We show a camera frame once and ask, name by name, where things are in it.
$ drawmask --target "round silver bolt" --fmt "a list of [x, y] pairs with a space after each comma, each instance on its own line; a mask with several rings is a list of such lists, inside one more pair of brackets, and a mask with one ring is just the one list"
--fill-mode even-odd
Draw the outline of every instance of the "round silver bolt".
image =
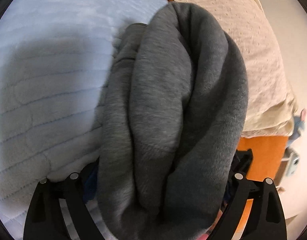
[[40, 184], [45, 184], [47, 182], [47, 178], [44, 178], [43, 180], [40, 181]]
[[79, 177], [79, 174], [74, 172], [70, 174], [70, 179], [77, 179]]
[[271, 185], [273, 183], [272, 179], [266, 178], [266, 182]]
[[236, 174], [234, 175], [234, 177], [235, 177], [236, 179], [243, 179], [243, 175], [242, 175], [241, 173], [236, 173]]

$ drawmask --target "blue bedspread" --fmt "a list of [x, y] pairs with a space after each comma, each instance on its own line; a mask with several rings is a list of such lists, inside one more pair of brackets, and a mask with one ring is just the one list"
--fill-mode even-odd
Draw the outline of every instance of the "blue bedspread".
[[[99, 155], [106, 78], [120, 34], [148, 23], [166, 3], [14, 0], [1, 18], [0, 218], [16, 240], [37, 182], [62, 180]], [[103, 227], [96, 206], [88, 203]]]

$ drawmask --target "folded gray garment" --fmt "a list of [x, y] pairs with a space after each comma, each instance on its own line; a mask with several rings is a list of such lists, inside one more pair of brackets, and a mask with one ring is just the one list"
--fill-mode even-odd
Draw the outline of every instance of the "folded gray garment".
[[119, 240], [196, 239], [219, 210], [247, 110], [245, 65], [215, 18], [169, 3], [127, 28], [111, 70], [97, 199]]

